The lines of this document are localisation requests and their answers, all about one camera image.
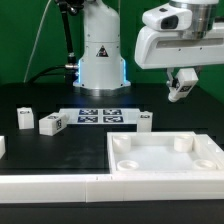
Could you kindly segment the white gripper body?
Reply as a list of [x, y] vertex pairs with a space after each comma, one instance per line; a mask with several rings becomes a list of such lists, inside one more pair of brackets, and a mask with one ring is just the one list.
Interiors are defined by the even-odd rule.
[[137, 37], [135, 62], [142, 69], [224, 64], [224, 25], [214, 25], [200, 40], [145, 26]]

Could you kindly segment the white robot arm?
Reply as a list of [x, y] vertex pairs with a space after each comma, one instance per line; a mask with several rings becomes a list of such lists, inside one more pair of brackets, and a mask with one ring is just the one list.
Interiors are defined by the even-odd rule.
[[[142, 69], [166, 70], [168, 98], [175, 102], [198, 81], [196, 68], [224, 64], [224, 22], [215, 20], [219, 0], [169, 0], [142, 15], [134, 59]], [[84, 55], [74, 86], [90, 95], [128, 87], [120, 55], [119, 15], [102, 0], [86, 1]]]

